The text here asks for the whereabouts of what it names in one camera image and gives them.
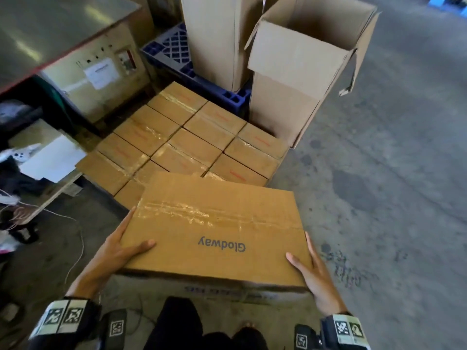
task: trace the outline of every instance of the blue plastic pallet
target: blue plastic pallet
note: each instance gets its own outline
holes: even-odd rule
[[[467,5],[455,0],[430,0],[430,6],[440,8],[443,11],[457,13],[459,16],[467,17]]]
[[[193,71],[184,23],[179,23],[141,48],[148,62],[169,70],[189,89],[227,111],[245,117],[251,96],[251,80],[237,93],[227,91]]]

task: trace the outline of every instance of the gray floor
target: gray floor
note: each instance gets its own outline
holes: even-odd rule
[[[337,97],[347,71],[271,186],[295,192],[303,224],[372,348],[466,349],[467,20],[427,0],[369,1],[383,14],[354,92]],[[73,276],[124,215],[90,188],[51,209],[84,229],[85,260]],[[79,255],[73,221],[45,214],[42,242],[18,253],[5,282],[27,304],[24,332],[61,295]],[[139,309],[138,293],[156,318],[162,297],[141,282],[113,279],[102,303]],[[311,304],[196,305],[206,331],[232,333],[253,320],[272,349],[290,349],[293,325],[317,320]],[[143,318],[128,348],[141,349],[150,327]]]

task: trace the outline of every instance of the human hand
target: human hand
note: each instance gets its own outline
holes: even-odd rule
[[[66,296],[93,298],[104,288],[112,274],[123,268],[132,257],[155,246],[155,240],[150,239],[132,247],[121,247],[121,237],[134,213],[135,208],[131,209],[117,229],[106,238],[96,255],[72,283]]]
[[[308,269],[300,262],[296,256],[291,253],[286,253],[287,260],[295,266],[303,275],[306,285],[315,296],[316,306],[324,316],[334,315],[341,312],[347,312],[347,307],[339,295],[331,275],[326,268],[323,260],[320,258],[310,239],[310,236],[305,232],[308,250],[312,257],[312,268]]]

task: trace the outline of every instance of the table top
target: table top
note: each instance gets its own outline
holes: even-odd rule
[[[0,0],[0,93],[139,8],[130,0]]]

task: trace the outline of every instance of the black pants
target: black pants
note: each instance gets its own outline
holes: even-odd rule
[[[169,297],[144,350],[268,350],[261,333],[242,328],[233,338],[225,333],[203,335],[203,325],[193,303],[184,298]]]

